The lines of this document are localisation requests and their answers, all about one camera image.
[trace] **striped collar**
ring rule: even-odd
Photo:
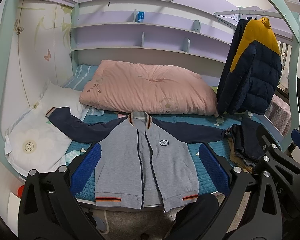
[[[147,121],[146,121],[146,127],[147,127],[147,129],[150,128],[150,125],[151,125],[151,122],[152,122],[152,117],[149,116],[146,112],[133,111],[131,114],[128,115],[129,122],[134,126],[133,118],[136,118],[136,119],[147,119]]]

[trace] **red object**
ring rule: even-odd
[[[17,194],[18,198],[21,198],[24,187],[25,185],[22,185],[21,187],[18,188],[18,194]]]

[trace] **pink comforter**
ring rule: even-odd
[[[217,112],[217,98],[199,74],[177,66],[103,60],[80,95],[98,109],[148,114]]]

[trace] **round badge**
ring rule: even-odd
[[[161,140],[160,145],[161,146],[167,146],[167,145],[169,145],[169,142],[167,140]]]
[[[23,151],[25,153],[32,153],[35,151],[35,149],[37,148],[37,144],[35,141],[33,140],[26,140],[24,143],[23,143]]]

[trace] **jacket cuff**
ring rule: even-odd
[[[45,117],[49,117],[55,109],[56,109],[55,107],[50,108],[48,112],[45,114]]]

